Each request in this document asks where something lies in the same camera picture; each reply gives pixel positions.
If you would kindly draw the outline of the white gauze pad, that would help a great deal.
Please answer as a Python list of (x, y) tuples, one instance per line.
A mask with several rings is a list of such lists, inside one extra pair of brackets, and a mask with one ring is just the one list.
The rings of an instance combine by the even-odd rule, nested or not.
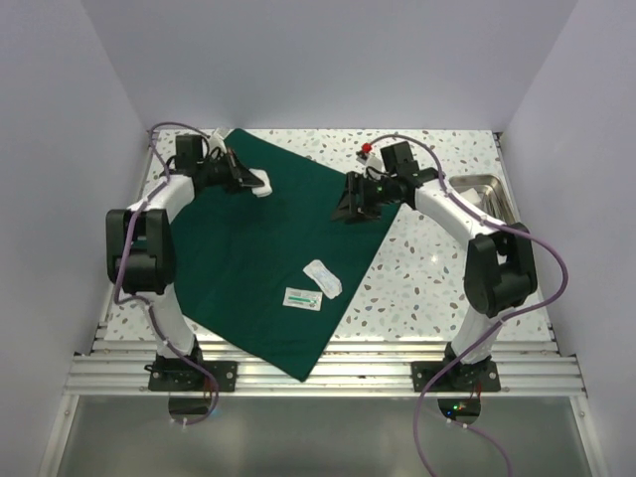
[(460, 195), (474, 207), (477, 207), (479, 209), (482, 208), (482, 196), (474, 188), (469, 188), (461, 192)]
[(250, 168), (249, 172), (252, 173), (259, 181), (259, 184), (252, 188), (252, 193), (258, 198), (264, 198), (272, 194), (272, 186), (269, 176), (264, 170)]

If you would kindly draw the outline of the white crinkled sterile pouch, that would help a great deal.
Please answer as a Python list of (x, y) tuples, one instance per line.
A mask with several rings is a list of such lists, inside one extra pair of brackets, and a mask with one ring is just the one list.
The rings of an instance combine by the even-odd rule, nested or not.
[(321, 260), (312, 260), (304, 266), (303, 272), (318, 285), (329, 299), (335, 299), (342, 293), (341, 280)]

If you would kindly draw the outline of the green striped white packet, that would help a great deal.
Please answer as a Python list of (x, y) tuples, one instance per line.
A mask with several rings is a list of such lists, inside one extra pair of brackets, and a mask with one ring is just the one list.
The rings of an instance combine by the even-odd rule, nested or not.
[(318, 312), (321, 309), (322, 299), (323, 293), (321, 291), (286, 287), (282, 305)]

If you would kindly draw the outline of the stainless steel tray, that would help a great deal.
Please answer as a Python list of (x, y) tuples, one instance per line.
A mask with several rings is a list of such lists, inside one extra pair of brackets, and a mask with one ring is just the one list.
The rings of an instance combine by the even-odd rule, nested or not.
[(450, 185), (473, 206), (491, 217), (514, 224), (517, 217), (502, 181), (492, 174), (458, 175)]

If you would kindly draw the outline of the straight steel tweezers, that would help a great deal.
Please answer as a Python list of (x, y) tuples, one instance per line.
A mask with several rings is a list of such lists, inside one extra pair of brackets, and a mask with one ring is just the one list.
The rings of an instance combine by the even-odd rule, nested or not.
[(515, 221), (514, 212), (505, 197), (490, 194), (485, 198), (485, 205), (489, 215), (493, 218), (506, 224), (512, 224)]

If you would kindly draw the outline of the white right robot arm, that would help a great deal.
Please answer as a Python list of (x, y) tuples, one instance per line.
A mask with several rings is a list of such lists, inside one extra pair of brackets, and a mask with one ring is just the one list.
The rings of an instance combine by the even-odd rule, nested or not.
[(465, 390), (478, 378), (476, 365), (491, 357), (503, 315), (519, 309), (538, 288), (528, 229), (507, 225), (462, 197), (439, 164), (421, 168), (407, 141), (375, 154), (365, 143), (357, 153), (361, 173), (345, 176), (344, 191), (332, 220), (346, 224), (379, 218), (382, 208), (406, 204), (432, 219), (466, 251), (463, 286), (469, 308), (450, 342), (442, 367), (446, 384)]

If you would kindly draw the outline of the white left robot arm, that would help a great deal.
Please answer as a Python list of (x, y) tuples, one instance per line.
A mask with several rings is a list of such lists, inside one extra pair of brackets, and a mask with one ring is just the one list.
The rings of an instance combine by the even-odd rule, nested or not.
[(218, 134), (180, 134), (164, 162), (162, 181), (145, 198), (105, 217), (106, 268), (117, 304), (146, 306), (157, 341), (157, 362), (173, 365), (171, 377), (184, 390), (199, 388), (207, 376), (200, 347), (178, 302), (177, 252), (171, 225), (203, 192), (272, 193), (267, 173), (248, 168)]

